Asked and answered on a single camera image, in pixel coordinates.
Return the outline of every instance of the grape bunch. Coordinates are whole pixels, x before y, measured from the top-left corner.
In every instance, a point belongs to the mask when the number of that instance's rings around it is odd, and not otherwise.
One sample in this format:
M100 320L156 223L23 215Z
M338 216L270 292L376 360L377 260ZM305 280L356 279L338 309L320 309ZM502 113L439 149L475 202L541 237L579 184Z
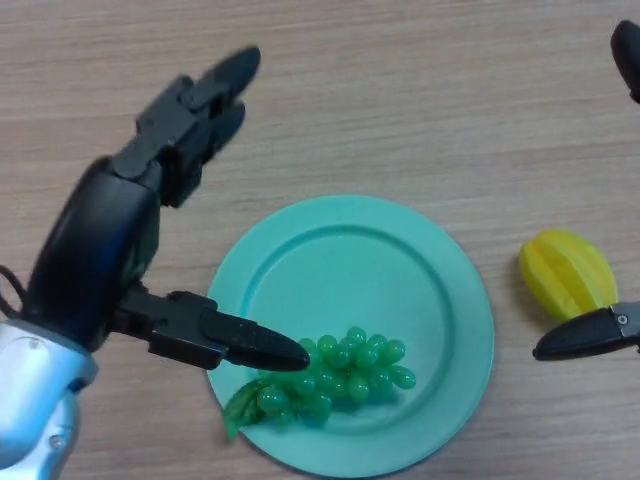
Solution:
M394 386L409 390L416 377L397 363L406 347L383 335L367 335L352 327L338 341L324 335L318 342L300 340L311 358L302 372L259 371L258 378L242 387L224 410L225 425L233 438L242 427L271 419L286 426L299 417L323 424L336 402L363 405L383 401L394 394Z

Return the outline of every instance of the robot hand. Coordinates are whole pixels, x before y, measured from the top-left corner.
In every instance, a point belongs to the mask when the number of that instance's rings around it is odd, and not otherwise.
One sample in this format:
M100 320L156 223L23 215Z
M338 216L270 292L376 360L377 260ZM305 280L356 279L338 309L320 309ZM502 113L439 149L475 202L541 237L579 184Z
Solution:
M161 298L142 285L158 248L161 206L180 207L203 166L240 129L238 101L260 52L241 50L194 82L176 78L138 117L118 153L84 173L24 289L0 295L0 480L57 478L77 433L76 396L91 384L91 354L111 332L149 342L151 353L199 368L222 360L301 370L306 351L257 323L218 311L189 292Z

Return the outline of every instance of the wood grain surface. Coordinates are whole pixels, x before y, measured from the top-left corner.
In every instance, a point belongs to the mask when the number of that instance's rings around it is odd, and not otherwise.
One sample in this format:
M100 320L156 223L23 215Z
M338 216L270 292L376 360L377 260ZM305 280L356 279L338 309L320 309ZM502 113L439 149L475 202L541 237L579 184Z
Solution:
M622 298L640 296L640 108L609 49L623 18L640 3L2 0L0 261L26 281L77 177L135 114L178 72L256 43L245 127L164 212L149 286L206 292L243 232L309 196L409 205L479 269L497 358L473 421L397 478L640 478L640 358L535 363L550 323L514 263L537 231L569 227L606 253ZM96 358L63 479L300 476L225 443L202 372L118 336Z

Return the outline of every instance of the teal plate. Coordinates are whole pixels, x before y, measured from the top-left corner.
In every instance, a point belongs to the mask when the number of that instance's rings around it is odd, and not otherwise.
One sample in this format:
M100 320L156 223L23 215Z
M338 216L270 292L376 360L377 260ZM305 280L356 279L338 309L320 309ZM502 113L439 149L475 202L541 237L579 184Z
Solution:
M225 258L209 297L297 340L357 325L406 343L401 364L417 385L394 402L335 412L322 428L245 430L305 472L354 478L409 467L464 426L487 387L494 328L480 276L444 230L386 200L320 197L269 216ZM255 372L224 363L209 377L224 405Z

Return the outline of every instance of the wooden table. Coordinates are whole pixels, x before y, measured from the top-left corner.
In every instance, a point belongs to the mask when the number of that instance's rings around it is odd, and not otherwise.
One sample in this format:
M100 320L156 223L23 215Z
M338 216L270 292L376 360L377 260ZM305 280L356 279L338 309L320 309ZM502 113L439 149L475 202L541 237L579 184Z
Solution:
M77 177L133 131L178 72L255 42L248 121L179 213L148 275L206 292L265 215L310 196L378 195L443 225L493 303L497 359L473 421L400 475L640 478L640 358L533 361L549 328L515 258L541 229L599 245L621 297L640 291L640 109L613 64L630 0L4 0L0 260L27 280ZM82 396L63 478L297 478L223 440L202 372L114 336Z

